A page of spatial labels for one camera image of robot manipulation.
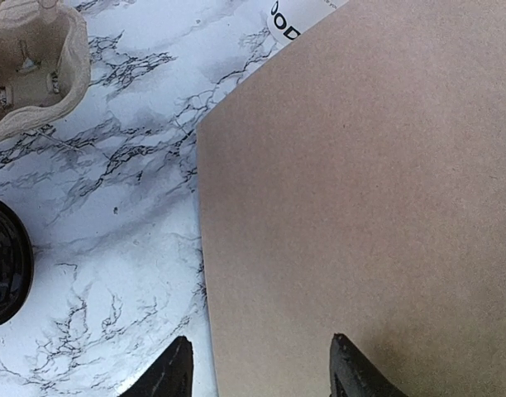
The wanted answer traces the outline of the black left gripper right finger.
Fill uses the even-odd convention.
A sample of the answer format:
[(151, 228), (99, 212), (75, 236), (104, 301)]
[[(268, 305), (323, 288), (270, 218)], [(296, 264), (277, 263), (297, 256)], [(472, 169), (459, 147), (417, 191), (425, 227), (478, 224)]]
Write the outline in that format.
[(343, 333), (332, 337), (329, 371), (332, 397), (407, 397)]

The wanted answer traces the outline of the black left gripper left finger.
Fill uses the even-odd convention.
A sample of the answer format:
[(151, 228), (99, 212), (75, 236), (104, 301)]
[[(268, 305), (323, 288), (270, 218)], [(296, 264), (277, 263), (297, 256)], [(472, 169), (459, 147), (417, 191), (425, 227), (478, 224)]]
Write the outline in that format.
[(192, 389), (193, 346), (179, 336), (122, 397), (191, 397)]

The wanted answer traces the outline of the brown paper bag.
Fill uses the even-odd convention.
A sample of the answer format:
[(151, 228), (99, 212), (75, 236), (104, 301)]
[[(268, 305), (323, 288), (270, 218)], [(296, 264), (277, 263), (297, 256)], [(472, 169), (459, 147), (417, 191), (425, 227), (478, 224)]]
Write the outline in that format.
[(506, 1), (350, 1), (200, 123), (217, 389), (506, 396)]

